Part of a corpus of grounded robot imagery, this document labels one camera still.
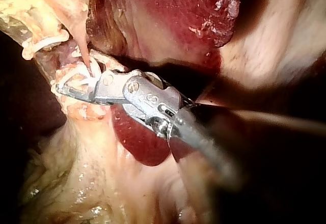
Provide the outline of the right arm instrument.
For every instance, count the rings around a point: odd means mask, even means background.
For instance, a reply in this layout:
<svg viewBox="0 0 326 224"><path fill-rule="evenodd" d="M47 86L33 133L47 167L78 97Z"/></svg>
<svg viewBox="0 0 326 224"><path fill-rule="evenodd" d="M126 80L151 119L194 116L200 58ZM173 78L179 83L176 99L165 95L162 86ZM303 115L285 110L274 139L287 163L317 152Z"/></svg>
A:
<svg viewBox="0 0 326 224"><path fill-rule="evenodd" d="M156 74L138 69L104 71L94 98L103 105L121 104L130 117L164 139L169 139L177 112L194 103Z"/></svg>

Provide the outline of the right arm instrument jaw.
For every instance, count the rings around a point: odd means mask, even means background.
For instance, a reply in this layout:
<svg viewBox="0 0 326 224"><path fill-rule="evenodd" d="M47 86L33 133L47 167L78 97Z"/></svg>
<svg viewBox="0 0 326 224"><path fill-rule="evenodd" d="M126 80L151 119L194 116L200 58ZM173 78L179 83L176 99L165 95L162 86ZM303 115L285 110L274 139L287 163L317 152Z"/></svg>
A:
<svg viewBox="0 0 326 224"><path fill-rule="evenodd" d="M100 76L106 70L106 62L101 60L96 60L94 62L94 75Z"/></svg>
<svg viewBox="0 0 326 224"><path fill-rule="evenodd" d="M56 91L64 96L74 98L83 102L95 102L94 89L88 85L84 85L82 90L73 88L67 84L62 87L56 85Z"/></svg>

